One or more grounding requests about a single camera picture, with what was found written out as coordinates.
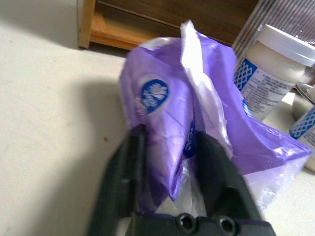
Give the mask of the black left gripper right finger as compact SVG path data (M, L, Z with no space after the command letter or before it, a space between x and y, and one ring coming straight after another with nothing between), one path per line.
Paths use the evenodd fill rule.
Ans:
M195 144L198 181L207 216L260 218L245 180L219 142L198 131Z

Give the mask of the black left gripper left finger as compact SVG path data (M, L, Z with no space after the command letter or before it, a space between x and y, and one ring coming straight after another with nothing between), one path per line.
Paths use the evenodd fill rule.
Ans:
M87 230L87 236L116 236L120 219L136 209L146 156L145 125L132 128L111 156Z

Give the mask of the purple tissue pack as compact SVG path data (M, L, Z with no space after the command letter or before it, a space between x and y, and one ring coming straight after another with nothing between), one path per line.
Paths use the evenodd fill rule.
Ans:
M205 216L197 182L197 131L218 140L249 185L260 210L301 171L311 149L253 117L233 81L232 48L199 33L158 37L131 50L120 75L129 128L147 130L146 173L139 208Z

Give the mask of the white bottle blue label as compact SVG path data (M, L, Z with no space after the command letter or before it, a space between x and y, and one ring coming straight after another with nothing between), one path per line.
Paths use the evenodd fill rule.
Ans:
M315 65L315 46L265 25L239 64L234 83L248 110L263 120Z
M294 123L289 134L312 150L305 167L315 172L315 105Z

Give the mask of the wooden cabinet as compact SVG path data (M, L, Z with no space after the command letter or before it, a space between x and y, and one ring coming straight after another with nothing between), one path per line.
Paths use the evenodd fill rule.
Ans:
M259 0L76 0L78 46L133 49L156 37L178 37L191 20L204 35L232 45Z

